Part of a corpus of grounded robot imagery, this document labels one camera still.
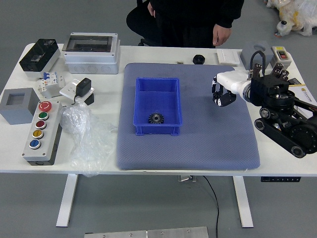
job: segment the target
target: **red button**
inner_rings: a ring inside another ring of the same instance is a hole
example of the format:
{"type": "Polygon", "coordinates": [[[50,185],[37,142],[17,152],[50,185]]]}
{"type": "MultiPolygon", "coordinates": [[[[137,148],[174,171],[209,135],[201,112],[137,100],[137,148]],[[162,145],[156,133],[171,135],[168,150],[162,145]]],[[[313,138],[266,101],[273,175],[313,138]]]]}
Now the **red button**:
{"type": "Polygon", "coordinates": [[[44,101],[39,104],[39,109],[42,112],[48,112],[52,109],[52,104],[49,101],[44,101]]]}
{"type": "Polygon", "coordinates": [[[45,123],[45,121],[40,120],[40,121],[38,121],[38,122],[35,124],[35,127],[36,127],[37,129],[44,129],[44,128],[46,127],[46,123],[45,123]]]}

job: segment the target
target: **green button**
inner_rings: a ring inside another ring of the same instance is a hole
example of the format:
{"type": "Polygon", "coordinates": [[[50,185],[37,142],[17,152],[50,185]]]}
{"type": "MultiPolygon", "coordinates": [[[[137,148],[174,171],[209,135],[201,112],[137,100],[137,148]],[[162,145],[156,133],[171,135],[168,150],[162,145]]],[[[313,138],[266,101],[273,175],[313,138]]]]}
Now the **green button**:
{"type": "Polygon", "coordinates": [[[41,120],[47,120],[49,118],[49,114],[46,112],[42,112],[39,114],[39,119],[41,120]]]}

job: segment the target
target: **gear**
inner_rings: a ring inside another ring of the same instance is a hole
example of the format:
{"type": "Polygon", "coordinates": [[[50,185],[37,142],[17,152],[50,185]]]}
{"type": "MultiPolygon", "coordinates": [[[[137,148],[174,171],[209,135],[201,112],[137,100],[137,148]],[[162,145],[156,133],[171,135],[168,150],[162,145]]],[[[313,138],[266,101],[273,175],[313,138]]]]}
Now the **gear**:
{"type": "Polygon", "coordinates": [[[149,123],[151,123],[151,124],[162,124],[162,123],[164,123],[164,117],[160,113],[152,113],[149,116],[149,123]]]}

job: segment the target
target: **white plush toy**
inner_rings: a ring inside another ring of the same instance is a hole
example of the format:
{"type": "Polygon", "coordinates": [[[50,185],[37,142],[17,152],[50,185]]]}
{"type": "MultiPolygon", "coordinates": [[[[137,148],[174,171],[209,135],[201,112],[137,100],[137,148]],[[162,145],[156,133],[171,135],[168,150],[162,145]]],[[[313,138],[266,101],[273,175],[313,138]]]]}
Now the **white plush toy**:
{"type": "Polygon", "coordinates": [[[317,0],[268,0],[267,7],[277,8],[281,21],[277,25],[277,36],[296,31],[311,36],[317,26],[317,0]]]}

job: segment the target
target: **gray junction box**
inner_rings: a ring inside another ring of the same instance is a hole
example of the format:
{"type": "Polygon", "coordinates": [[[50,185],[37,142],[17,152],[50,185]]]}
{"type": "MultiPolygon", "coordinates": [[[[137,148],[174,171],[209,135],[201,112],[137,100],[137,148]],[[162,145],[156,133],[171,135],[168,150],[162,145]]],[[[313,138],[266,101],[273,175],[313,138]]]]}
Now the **gray junction box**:
{"type": "Polygon", "coordinates": [[[39,101],[33,88],[5,89],[0,114],[10,125],[31,123],[39,101]]]}
{"type": "Polygon", "coordinates": [[[253,65],[251,68],[253,68],[254,64],[258,63],[260,65],[262,65],[262,67],[265,69],[268,64],[271,62],[272,58],[273,58],[273,51],[271,50],[271,47],[268,45],[268,43],[266,41],[259,41],[259,42],[246,42],[240,58],[241,61],[244,65],[244,68],[246,70],[250,69],[250,60],[252,55],[256,52],[256,51],[262,51],[265,55],[265,66],[262,65],[262,57],[260,54],[256,54],[253,58],[253,65]]]}

